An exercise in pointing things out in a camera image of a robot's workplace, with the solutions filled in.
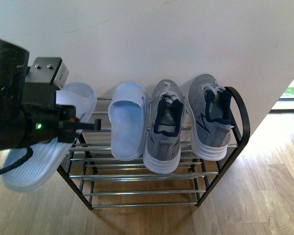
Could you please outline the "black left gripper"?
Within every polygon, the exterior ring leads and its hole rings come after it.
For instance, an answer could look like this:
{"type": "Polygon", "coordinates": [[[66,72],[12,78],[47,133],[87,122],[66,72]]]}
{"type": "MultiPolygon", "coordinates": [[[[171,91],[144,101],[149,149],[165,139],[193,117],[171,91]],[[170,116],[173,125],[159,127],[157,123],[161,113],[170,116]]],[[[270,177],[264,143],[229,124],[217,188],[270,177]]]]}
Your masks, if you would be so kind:
{"type": "Polygon", "coordinates": [[[59,142],[71,143],[75,140],[75,130],[101,130],[101,119],[95,119],[94,123],[75,122],[76,107],[56,104],[57,90],[50,83],[25,83],[22,111],[26,119],[26,134],[20,147],[48,143],[54,138],[59,142]]]}

